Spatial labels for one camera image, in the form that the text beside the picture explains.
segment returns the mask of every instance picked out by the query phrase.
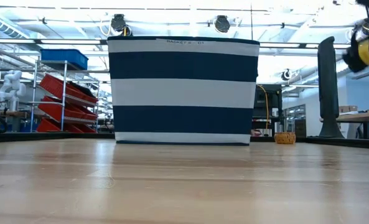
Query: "blue storage bin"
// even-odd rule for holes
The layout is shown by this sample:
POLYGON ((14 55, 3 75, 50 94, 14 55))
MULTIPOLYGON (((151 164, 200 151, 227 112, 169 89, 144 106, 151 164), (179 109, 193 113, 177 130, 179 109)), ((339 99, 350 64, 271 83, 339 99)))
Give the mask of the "blue storage bin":
MULTIPOLYGON (((50 60, 50 61, 66 60, 72 63, 80 70, 87 70, 87 61, 89 60, 89 58, 84 56, 77 49, 41 49, 40 52, 42 60, 50 60)), ((64 64, 57 63, 45 63, 45 64, 57 70, 64 69, 64 64)), ((68 70, 76 70, 77 68, 68 66, 68 70)))

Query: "blue and white striped basket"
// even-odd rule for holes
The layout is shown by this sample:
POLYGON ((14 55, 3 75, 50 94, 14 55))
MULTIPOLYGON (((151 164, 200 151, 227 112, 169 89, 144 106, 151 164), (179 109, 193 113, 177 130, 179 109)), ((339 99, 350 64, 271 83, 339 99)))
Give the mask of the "blue and white striped basket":
POLYGON ((259 42, 110 37, 108 51, 117 142, 250 143, 259 42))

